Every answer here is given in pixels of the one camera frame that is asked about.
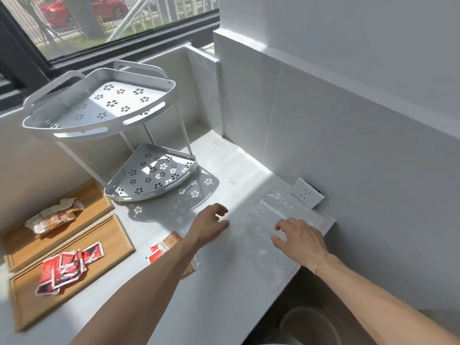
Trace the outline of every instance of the window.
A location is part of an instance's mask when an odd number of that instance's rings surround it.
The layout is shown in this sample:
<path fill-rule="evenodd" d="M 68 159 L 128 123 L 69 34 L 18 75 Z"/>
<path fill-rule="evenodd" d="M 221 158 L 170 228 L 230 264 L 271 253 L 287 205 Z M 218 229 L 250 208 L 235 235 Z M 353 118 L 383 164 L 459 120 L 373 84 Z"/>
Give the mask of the window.
<path fill-rule="evenodd" d="M 139 61 L 219 27 L 219 0 L 0 0 L 0 115 L 69 70 Z"/>
<path fill-rule="evenodd" d="M 219 0 L 1 0 L 48 59 L 210 12 Z"/>

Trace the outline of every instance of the white countertop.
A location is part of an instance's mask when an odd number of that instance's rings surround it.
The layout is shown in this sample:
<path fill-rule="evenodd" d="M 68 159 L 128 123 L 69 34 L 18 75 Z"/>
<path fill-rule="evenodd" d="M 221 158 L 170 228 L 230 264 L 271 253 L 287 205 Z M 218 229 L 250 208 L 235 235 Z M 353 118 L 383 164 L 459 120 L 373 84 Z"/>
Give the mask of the white countertop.
<path fill-rule="evenodd" d="M 308 216 L 310 210 L 289 193 L 288 184 L 236 145 L 198 124 L 190 128 L 189 137 L 201 168 L 197 174 L 164 196 L 115 204 L 115 213 L 136 252 L 29 331 L 14 334 L 8 273 L 6 264 L 0 265 L 4 282 L 0 289 L 0 344 L 67 344 L 122 284 L 147 266 L 152 244 L 173 230 L 184 236 L 196 214 L 215 202 L 229 209 L 230 227 L 199 251 L 199 270 L 179 283 L 149 344 L 238 345 L 244 341 L 298 269 L 271 245 L 269 237 L 274 230 L 268 230 L 258 242 L 248 239 L 245 218 L 267 189 L 293 203 L 301 216 Z M 164 146 L 181 149 L 184 142 L 179 135 Z M 261 253 L 264 259 L 258 259 Z M 274 271 L 287 271 L 282 284 Z"/>

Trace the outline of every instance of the electrical outlet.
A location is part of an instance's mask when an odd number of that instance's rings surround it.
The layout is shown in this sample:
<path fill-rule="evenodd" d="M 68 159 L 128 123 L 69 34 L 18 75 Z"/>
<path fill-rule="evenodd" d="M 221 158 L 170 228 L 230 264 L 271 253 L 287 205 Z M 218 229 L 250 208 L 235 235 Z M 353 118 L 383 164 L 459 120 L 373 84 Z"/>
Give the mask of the electrical outlet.
<path fill-rule="evenodd" d="M 324 198 L 312 185 L 302 178 L 297 179 L 291 188 L 291 194 L 297 197 L 308 208 L 313 208 Z"/>

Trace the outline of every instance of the bamboo tray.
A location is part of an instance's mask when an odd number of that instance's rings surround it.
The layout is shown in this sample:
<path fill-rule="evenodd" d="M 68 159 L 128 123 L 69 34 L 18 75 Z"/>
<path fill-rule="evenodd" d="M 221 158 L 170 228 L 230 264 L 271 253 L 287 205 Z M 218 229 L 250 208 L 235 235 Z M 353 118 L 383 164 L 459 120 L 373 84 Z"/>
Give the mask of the bamboo tray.
<path fill-rule="evenodd" d="M 83 273 L 79 281 L 64 288 L 59 295 L 35 296 L 35 289 L 40 279 L 42 260 L 61 252 L 70 252 L 73 249 L 83 250 L 98 241 L 102 243 L 105 256 L 89 265 L 87 272 Z M 113 214 L 76 237 L 64 247 L 49 253 L 47 256 L 42 257 L 40 261 L 13 276 L 9 280 L 9 287 L 16 332 L 26 330 L 134 251 L 135 249 L 125 229 L 118 217 Z"/>
<path fill-rule="evenodd" d="M 25 268 L 114 208 L 94 179 L 63 196 L 63 198 L 68 197 L 78 197 L 85 209 L 75 213 L 75 220 L 59 226 L 42 238 L 35 238 L 32 230 L 24 226 L 28 218 L 17 222 L 5 231 L 2 235 L 2 243 L 6 251 L 5 261 L 10 271 L 16 272 Z"/>

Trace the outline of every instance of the paper wrapper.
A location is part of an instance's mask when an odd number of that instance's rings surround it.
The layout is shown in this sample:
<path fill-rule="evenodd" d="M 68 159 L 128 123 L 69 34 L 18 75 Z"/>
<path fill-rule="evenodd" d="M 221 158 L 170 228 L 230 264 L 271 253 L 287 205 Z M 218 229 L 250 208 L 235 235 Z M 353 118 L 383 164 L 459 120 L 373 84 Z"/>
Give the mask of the paper wrapper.
<path fill-rule="evenodd" d="M 150 247 L 152 250 L 152 255 L 149 257 L 149 262 L 153 263 L 156 260 L 158 260 L 165 252 L 173 248 L 176 244 L 178 244 L 181 241 L 181 237 L 176 231 L 173 231 L 168 235 L 163 241 L 160 243 L 153 245 Z M 200 267 L 200 262 L 198 260 L 198 257 L 195 255 L 190 262 L 190 264 L 187 266 L 187 269 L 185 269 L 184 273 L 182 274 L 182 279 L 186 278 Z"/>
<path fill-rule="evenodd" d="M 75 212 L 82 211 L 83 204 L 76 198 L 62 199 L 59 204 L 43 209 L 26 221 L 26 227 L 35 235 L 43 236 L 58 226 L 75 219 Z"/>

